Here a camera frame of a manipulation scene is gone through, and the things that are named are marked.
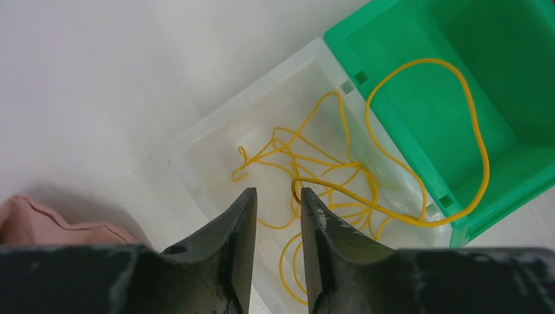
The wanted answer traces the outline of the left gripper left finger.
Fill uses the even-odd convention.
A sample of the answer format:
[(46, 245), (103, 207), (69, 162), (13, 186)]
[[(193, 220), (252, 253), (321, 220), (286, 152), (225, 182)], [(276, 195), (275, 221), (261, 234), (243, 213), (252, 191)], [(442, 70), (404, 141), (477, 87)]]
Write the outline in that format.
[(148, 245), (2, 245), (2, 313), (247, 313), (257, 191), (162, 252)]

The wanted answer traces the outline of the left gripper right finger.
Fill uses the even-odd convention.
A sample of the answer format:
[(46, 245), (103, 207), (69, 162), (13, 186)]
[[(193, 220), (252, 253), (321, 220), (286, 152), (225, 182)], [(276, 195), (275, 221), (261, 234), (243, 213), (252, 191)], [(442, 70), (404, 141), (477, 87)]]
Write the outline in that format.
[(300, 192), (310, 313), (553, 313), (554, 253), (392, 249)]

